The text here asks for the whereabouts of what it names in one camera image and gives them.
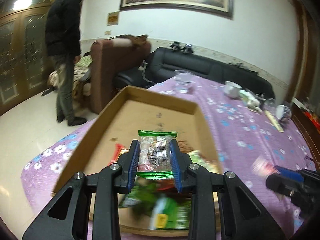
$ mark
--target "metal screw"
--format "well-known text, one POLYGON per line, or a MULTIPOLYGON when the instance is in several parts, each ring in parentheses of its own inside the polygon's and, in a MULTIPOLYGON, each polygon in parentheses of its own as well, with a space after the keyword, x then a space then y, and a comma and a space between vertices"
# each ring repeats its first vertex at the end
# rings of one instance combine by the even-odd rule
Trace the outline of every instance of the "metal screw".
POLYGON ((236 175, 235 175, 235 173, 234 172, 232 172, 232 171, 227 171, 227 177, 229 178, 229 179, 233 179, 236 175))
POLYGON ((75 179, 81 179, 83 177, 83 173, 82 172, 77 172, 75 174, 75 179))
POLYGON ((114 164, 111 164, 110 165, 110 169, 112 169, 112 170, 117 170, 117 169, 119 169, 120 168, 120 165, 118 164, 118 163, 114 163, 114 164))
POLYGON ((189 165, 189 167, 190 167, 190 169, 192 169, 192 170, 197 170, 197 169, 199 168, 199 165, 196 164, 196 163, 191 163, 191 164, 189 165))

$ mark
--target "gray pants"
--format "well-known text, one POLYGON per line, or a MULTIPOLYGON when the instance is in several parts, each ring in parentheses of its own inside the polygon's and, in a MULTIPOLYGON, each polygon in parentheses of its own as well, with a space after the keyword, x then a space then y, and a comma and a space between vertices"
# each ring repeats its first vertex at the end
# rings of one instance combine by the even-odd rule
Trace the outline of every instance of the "gray pants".
POLYGON ((69 55, 51 56, 58 73, 59 89, 57 96, 57 115, 64 115, 69 122, 75 118, 72 107, 74 58, 69 55))

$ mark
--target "man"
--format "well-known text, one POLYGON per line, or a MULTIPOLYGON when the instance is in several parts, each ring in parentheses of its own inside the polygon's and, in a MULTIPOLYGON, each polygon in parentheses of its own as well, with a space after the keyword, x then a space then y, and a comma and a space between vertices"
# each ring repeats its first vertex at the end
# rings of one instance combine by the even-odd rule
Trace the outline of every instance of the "man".
POLYGON ((75 117, 72 107, 73 72, 80 60, 80 2, 82 0, 55 0, 48 12, 45 25, 45 43, 48 56, 58 73, 57 122, 65 118, 69 126, 87 120, 75 117))

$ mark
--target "black jacket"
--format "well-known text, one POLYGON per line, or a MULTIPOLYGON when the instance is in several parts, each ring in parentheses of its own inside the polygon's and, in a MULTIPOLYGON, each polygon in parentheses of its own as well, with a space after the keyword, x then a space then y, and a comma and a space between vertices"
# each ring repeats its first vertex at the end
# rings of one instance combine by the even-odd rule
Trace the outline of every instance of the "black jacket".
POLYGON ((80 50, 81 0, 55 0, 45 25, 45 44, 48 56, 81 54, 80 50))

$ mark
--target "cardboard tray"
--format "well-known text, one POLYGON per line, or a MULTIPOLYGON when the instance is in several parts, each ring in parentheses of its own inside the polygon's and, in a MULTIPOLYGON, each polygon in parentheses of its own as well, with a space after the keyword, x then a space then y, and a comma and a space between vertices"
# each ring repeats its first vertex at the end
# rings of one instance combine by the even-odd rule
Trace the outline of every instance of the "cardboard tray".
MULTIPOLYGON (((209 126, 196 103, 127 86, 110 101, 87 131, 53 192, 57 193, 76 172, 83 171, 86 175, 100 172, 109 164, 115 143, 129 148, 132 140, 138 139, 138 130, 178 132, 177 140, 187 141, 206 159, 216 161, 217 172, 221 173, 209 126)), ((119 222, 123 232, 149 236, 188 235, 187 230, 148 230, 149 217, 135 221, 130 208, 119 209, 119 222)))

